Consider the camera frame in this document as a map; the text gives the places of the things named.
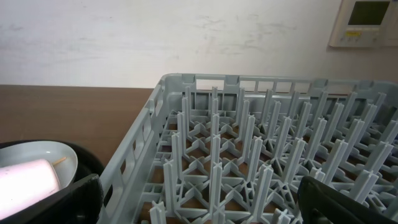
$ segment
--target white plate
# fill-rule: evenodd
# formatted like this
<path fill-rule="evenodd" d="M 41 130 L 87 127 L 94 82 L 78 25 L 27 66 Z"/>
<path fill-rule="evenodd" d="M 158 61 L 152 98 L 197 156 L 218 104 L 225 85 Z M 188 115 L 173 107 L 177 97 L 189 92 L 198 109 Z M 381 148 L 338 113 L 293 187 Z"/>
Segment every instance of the white plate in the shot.
<path fill-rule="evenodd" d="M 75 151 L 59 142 L 36 141 L 16 144 L 0 149 L 0 167 L 11 166 L 36 159 L 46 159 L 53 163 L 63 157 L 64 161 L 54 166 L 63 189 L 72 183 L 77 170 L 77 156 Z"/>

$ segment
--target lcd screen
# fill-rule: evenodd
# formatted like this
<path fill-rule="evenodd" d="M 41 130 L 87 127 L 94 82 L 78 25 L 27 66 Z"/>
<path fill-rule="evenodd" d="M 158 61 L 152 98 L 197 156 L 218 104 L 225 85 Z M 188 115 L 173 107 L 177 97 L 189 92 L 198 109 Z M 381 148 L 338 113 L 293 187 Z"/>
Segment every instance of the lcd screen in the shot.
<path fill-rule="evenodd" d="M 389 1 L 357 1 L 348 25 L 380 25 Z"/>

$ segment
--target plastic dish rack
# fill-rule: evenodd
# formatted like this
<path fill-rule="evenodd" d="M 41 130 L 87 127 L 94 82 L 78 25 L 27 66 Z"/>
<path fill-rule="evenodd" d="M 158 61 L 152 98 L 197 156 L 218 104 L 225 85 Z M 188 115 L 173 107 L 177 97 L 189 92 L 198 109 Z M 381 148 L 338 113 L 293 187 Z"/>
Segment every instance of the plastic dish rack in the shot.
<path fill-rule="evenodd" d="M 302 223 L 306 175 L 397 220 L 397 95 L 379 81 L 165 75 L 101 175 L 98 223 Z"/>

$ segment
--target wall-mounted control panel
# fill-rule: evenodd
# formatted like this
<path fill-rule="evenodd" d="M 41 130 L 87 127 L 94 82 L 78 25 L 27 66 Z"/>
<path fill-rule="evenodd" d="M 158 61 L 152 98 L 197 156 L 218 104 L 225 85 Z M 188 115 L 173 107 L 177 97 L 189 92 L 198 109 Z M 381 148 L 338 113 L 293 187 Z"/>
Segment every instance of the wall-mounted control panel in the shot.
<path fill-rule="evenodd" d="M 398 29 L 397 5 L 396 0 L 343 0 L 329 45 L 332 47 L 387 45 L 387 40 L 398 32 L 393 31 Z"/>

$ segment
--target wooden countertop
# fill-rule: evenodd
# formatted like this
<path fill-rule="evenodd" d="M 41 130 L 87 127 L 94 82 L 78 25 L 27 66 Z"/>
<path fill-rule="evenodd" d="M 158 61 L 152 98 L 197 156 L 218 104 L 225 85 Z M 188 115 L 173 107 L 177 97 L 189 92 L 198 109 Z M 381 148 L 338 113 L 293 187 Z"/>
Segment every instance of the wooden countertop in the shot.
<path fill-rule="evenodd" d="M 0 142 L 70 141 L 106 165 L 152 89 L 0 85 Z"/>

